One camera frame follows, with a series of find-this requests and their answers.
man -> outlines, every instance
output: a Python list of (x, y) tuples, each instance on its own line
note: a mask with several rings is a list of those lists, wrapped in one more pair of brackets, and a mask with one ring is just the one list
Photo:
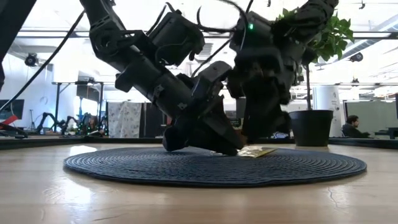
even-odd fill
[(348, 116), (346, 124), (343, 125), (342, 131), (344, 136), (350, 138), (368, 138), (369, 133), (362, 133), (357, 128), (359, 126), (359, 118), (356, 115)]

plant stem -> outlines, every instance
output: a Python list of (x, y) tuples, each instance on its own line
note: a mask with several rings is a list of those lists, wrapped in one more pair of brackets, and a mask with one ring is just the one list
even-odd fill
[(305, 66), (305, 76), (306, 76), (306, 82), (307, 82), (307, 110), (312, 110), (311, 87), (310, 87), (310, 66), (309, 65), (304, 65), (304, 66)]

round black rug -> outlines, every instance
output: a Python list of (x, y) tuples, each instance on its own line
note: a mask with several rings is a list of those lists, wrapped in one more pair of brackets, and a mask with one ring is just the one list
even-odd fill
[(122, 148), (71, 156), (67, 169), (133, 184), (191, 187), (262, 187), (351, 177), (366, 163), (327, 152), (278, 149), (264, 157), (221, 156), (204, 149)]

black plant pot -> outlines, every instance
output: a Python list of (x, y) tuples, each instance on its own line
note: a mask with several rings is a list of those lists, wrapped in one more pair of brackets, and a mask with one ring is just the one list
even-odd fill
[(306, 110), (289, 113), (297, 146), (327, 146), (333, 111)]

yellow packet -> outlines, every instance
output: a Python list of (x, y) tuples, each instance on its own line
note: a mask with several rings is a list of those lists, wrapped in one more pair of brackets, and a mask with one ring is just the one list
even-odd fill
[(269, 148), (262, 146), (246, 146), (238, 152), (238, 156), (258, 158), (274, 152), (277, 148)]

